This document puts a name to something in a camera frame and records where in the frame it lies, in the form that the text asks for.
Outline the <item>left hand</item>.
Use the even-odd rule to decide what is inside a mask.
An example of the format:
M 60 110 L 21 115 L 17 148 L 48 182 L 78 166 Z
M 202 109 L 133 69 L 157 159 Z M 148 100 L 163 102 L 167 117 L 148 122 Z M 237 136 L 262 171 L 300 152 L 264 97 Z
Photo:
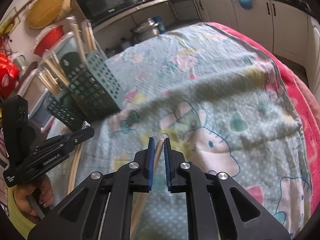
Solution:
M 27 200 L 27 196 L 31 195 L 35 189 L 40 189 L 39 203 L 44 207 L 51 206 L 55 202 L 52 185 L 46 174 L 31 184 L 17 185 L 14 188 L 14 200 L 20 213 L 32 223 L 37 224 L 40 219 Z

